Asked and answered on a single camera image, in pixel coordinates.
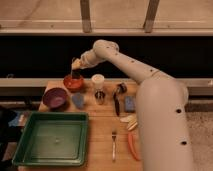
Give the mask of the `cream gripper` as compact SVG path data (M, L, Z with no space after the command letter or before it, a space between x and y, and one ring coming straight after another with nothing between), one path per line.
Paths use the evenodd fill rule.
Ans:
M83 68L82 61L79 58L73 57L71 61L71 71L70 71L71 77L73 75L73 70L78 70L82 68Z

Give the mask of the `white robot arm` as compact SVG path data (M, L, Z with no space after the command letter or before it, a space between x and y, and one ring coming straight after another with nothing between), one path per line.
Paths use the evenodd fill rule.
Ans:
M136 114L143 171L195 171L185 105L187 86L174 77L119 52L117 43L97 40L72 68L112 63L138 84Z

